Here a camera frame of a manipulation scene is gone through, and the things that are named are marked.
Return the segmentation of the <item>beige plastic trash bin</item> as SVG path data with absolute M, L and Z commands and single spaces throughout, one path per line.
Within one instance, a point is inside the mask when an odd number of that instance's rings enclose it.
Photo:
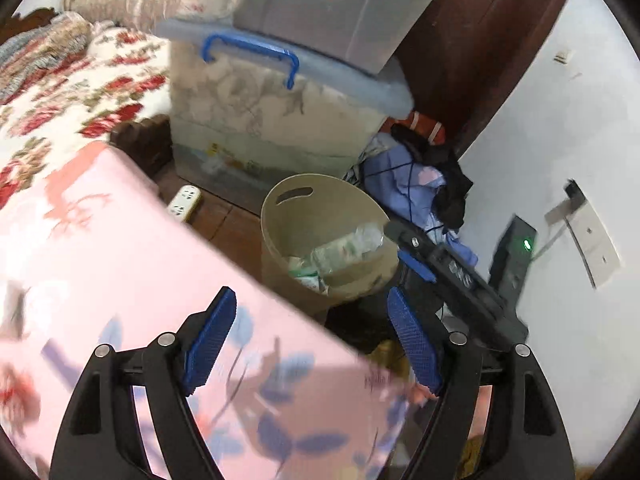
M 397 246 L 390 240 L 367 261 L 324 280 L 325 294 L 288 274 L 288 259 L 306 257 L 314 248 L 375 223 L 387 214 L 360 188 L 324 174 L 296 174 L 275 185 L 262 203 L 262 282 L 311 318 L 329 308 L 375 294 L 390 281 L 397 266 Z

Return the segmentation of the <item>black device green light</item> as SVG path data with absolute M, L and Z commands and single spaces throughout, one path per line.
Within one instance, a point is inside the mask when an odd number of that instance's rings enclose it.
M 514 214 L 500 238 L 489 270 L 489 286 L 512 310 L 518 304 L 532 263 L 537 231 Z

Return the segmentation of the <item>empty plastic bottle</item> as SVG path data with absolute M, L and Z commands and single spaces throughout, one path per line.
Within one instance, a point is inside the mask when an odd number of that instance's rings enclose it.
M 344 236 L 314 248 L 309 261 L 322 276 L 334 274 L 371 258 L 384 244 L 384 234 L 376 223 L 358 226 Z

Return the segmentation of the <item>pile of blue clothes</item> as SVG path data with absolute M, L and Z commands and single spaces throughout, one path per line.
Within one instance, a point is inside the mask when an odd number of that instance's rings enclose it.
M 409 222 L 432 242 L 477 264 L 477 255 L 459 240 L 473 182 L 447 145 L 440 122 L 418 112 L 404 120 L 386 119 L 344 179 L 369 194 L 390 218 Z

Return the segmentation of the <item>pink floral blanket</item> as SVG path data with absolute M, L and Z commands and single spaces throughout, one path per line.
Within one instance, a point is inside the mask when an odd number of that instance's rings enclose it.
M 154 184 L 105 144 L 2 192 L 1 278 L 26 292 L 24 336 L 2 344 L 1 359 L 39 408 L 12 438 L 39 477 L 90 352 L 141 347 L 222 286 L 238 296 L 238 314 L 189 410 L 224 476 L 381 477 L 405 420 L 405 384 L 171 218 Z

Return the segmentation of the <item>dark wooden door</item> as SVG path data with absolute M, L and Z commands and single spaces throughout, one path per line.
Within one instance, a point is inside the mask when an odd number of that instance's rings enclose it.
M 566 0 L 433 0 L 396 55 L 421 114 L 463 154 L 506 102 Z

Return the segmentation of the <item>clear storage box blue lid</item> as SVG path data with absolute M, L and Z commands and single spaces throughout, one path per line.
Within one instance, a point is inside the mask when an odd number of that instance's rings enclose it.
M 168 18 L 172 152 L 180 178 L 259 212 L 293 174 L 341 178 L 413 98 L 396 60 L 369 76 L 231 26 Z

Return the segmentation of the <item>white power strip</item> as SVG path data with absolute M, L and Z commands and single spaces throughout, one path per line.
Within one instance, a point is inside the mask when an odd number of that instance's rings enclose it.
M 171 199 L 166 210 L 178 221 L 186 223 L 198 208 L 202 199 L 202 192 L 192 184 L 183 185 Z

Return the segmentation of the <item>upper translucent storage box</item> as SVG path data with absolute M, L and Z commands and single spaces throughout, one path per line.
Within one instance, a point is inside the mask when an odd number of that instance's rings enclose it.
M 237 28 L 377 74 L 432 0 L 243 0 Z

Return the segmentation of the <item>red floral bed sheet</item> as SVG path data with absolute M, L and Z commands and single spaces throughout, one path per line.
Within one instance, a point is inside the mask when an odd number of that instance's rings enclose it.
M 92 26 L 82 58 L 1 104 L 3 205 L 121 122 L 170 109 L 168 41 L 107 22 Z

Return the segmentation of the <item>patchwork floral quilt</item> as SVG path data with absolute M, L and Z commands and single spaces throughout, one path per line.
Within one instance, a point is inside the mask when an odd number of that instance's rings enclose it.
M 93 26 L 75 12 L 49 25 L 21 32 L 1 46 L 1 104 L 6 105 L 44 76 L 64 70 L 82 58 Z

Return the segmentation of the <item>white wall outlet plate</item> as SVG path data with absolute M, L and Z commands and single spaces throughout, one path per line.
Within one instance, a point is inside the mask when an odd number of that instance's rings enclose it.
M 604 286 L 622 267 L 622 259 L 597 211 L 585 202 L 566 219 L 593 288 Z

